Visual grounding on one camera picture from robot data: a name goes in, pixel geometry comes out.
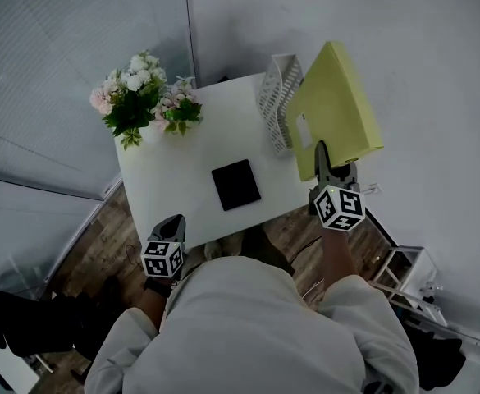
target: white vase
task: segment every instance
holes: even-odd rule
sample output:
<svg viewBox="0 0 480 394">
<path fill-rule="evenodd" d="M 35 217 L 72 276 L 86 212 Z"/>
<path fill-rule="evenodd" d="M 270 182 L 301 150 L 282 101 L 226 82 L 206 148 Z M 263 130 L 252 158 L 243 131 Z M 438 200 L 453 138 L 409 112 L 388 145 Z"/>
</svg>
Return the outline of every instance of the white vase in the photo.
<svg viewBox="0 0 480 394">
<path fill-rule="evenodd" d="M 161 140 L 163 133 L 150 122 L 146 127 L 140 128 L 139 133 L 143 137 L 143 142 L 155 144 Z"/>
</svg>

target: person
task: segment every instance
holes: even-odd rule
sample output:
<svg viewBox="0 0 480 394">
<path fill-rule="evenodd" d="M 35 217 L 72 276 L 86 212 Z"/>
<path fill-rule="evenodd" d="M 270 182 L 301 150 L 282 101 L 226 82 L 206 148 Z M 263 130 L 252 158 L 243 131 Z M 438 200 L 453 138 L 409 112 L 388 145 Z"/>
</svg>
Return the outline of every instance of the person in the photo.
<svg viewBox="0 0 480 394">
<path fill-rule="evenodd" d="M 148 279 L 108 334 L 85 393 L 418 392 L 409 340 L 383 293 L 358 276 L 347 234 L 323 230 L 322 247 L 317 313 L 261 227 L 245 233 L 241 256 L 192 268 L 170 296 Z"/>
</svg>

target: perforated basket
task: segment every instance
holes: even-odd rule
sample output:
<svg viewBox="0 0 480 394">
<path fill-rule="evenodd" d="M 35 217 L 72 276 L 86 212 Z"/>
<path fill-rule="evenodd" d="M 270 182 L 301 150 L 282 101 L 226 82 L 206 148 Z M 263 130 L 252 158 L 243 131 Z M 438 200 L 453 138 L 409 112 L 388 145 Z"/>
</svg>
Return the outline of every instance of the perforated basket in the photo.
<svg viewBox="0 0 480 394">
<path fill-rule="evenodd" d="M 294 54 L 272 56 L 256 100 L 272 146 L 278 157 L 292 154 L 292 142 L 286 124 L 286 109 L 304 78 Z"/>
</svg>

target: pink flower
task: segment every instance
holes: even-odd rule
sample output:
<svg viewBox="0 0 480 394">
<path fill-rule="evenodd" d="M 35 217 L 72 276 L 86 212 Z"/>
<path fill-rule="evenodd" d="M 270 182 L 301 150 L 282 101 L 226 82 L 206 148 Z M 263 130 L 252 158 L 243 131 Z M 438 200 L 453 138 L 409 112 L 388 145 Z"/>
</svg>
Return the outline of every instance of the pink flower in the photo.
<svg viewBox="0 0 480 394">
<path fill-rule="evenodd" d="M 103 89 L 94 89 L 90 94 L 90 103 L 103 115 L 112 112 L 112 104 L 110 98 L 103 92 Z"/>
<path fill-rule="evenodd" d="M 158 130 L 160 130 L 162 133 L 164 133 L 165 129 L 168 127 L 170 122 L 165 120 L 165 117 L 158 112 L 156 112 L 155 116 L 156 116 L 156 119 L 152 120 L 150 122 L 150 124 L 152 124 L 154 127 L 157 127 Z"/>
</svg>

